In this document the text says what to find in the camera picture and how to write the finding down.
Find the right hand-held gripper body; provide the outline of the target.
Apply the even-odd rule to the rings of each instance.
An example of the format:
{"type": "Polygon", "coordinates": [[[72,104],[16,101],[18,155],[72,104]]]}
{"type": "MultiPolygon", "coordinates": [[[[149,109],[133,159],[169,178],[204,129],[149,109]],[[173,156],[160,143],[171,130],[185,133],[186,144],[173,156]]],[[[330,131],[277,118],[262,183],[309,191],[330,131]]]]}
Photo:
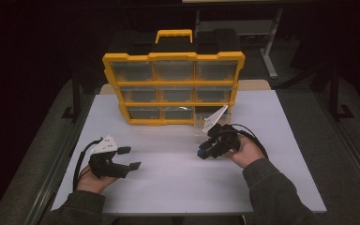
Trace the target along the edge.
{"type": "Polygon", "coordinates": [[[208,131],[208,139],[213,143],[213,146],[207,150],[216,153],[218,157],[227,153],[232,149],[238,149],[240,142],[238,141],[238,131],[231,125],[216,124],[208,131]]]}

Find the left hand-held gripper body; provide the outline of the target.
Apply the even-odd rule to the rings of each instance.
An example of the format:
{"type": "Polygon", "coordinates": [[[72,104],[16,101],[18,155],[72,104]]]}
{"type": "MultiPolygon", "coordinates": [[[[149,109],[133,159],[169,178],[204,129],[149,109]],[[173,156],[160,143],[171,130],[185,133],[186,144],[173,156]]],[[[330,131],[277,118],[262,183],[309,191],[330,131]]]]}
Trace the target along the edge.
{"type": "Polygon", "coordinates": [[[96,177],[125,178],[128,175],[129,166],[113,163],[113,157],[118,155],[118,148],[113,136],[109,134],[90,151],[88,165],[96,177]]]}

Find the clear plastic drawer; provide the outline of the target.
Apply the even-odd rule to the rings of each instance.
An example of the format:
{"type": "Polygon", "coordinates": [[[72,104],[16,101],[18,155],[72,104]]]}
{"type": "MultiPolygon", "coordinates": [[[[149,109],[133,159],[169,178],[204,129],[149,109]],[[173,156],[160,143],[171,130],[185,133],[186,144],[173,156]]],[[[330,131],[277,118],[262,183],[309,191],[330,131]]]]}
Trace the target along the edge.
{"type": "Polygon", "coordinates": [[[194,113],[194,142],[203,143],[208,139],[208,131],[214,125],[225,125],[231,121],[228,106],[201,106],[194,113]]]}

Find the person's left hand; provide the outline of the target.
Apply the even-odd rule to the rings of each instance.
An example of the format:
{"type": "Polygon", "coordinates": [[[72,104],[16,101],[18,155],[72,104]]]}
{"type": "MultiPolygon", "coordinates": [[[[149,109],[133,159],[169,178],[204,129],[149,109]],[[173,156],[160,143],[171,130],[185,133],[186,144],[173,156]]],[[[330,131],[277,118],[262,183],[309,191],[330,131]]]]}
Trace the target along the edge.
{"type": "Polygon", "coordinates": [[[101,194],[102,191],[116,181],[115,177],[96,177],[89,166],[81,170],[79,181],[76,186],[77,191],[89,191],[96,194],[101,194]]]}

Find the person's right hand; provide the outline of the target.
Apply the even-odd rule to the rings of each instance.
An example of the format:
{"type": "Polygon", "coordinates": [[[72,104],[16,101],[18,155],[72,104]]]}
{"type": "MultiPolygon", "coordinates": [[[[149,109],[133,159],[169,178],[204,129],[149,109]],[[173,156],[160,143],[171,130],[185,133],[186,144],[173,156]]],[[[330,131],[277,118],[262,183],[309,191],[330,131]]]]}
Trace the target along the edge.
{"type": "Polygon", "coordinates": [[[240,142],[240,148],[223,154],[224,158],[231,159],[242,169],[245,169],[252,162],[264,158],[261,149],[250,138],[239,135],[238,141],[240,142]]]}

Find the black metal stand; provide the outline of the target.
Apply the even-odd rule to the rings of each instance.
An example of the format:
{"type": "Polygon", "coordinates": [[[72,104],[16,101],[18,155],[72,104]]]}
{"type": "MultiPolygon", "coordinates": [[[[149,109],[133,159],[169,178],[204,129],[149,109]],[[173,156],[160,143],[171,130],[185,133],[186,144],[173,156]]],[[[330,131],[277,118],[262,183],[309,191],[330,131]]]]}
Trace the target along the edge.
{"type": "Polygon", "coordinates": [[[332,68],[329,90],[329,112],[332,117],[339,121],[344,118],[354,118],[347,105],[338,104],[339,73],[336,67],[332,68]]]}
{"type": "Polygon", "coordinates": [[[63,118],[70,119],[72,123],[76,122],[81,112],[81,87],[79,83],[78,72],[72,73],[72,106],[66,107],[63,118]]]}

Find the grey metal table frame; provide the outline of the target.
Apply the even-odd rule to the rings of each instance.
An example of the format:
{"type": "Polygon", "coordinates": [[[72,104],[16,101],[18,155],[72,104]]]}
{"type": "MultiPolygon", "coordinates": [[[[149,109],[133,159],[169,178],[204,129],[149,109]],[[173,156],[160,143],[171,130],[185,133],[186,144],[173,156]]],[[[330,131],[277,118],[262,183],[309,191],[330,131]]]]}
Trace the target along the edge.
{"type": "Polygon", "coordinates": [[[214,29],[231,28],[239,36],[264,36],[267,43],[260,48],[260,55],[264,62],[267,73],[271,79],[276,79],[278,74],[270,58],[270,52],[274,44],[280,19],[283,13],[282,8],[276,10],[276,15],[272,19],[265,20],[215,20],[205,21],[201,18],[201,11],[196,12],[195,30],[210,31],[214,29]]]}

